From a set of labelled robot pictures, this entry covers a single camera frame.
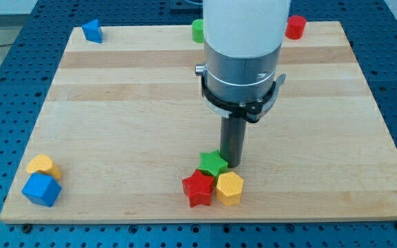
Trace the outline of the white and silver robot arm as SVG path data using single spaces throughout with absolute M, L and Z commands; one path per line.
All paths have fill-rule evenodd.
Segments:
M 291 2 L 205 0 L 204 97 L 251 103 L 272 88 Z

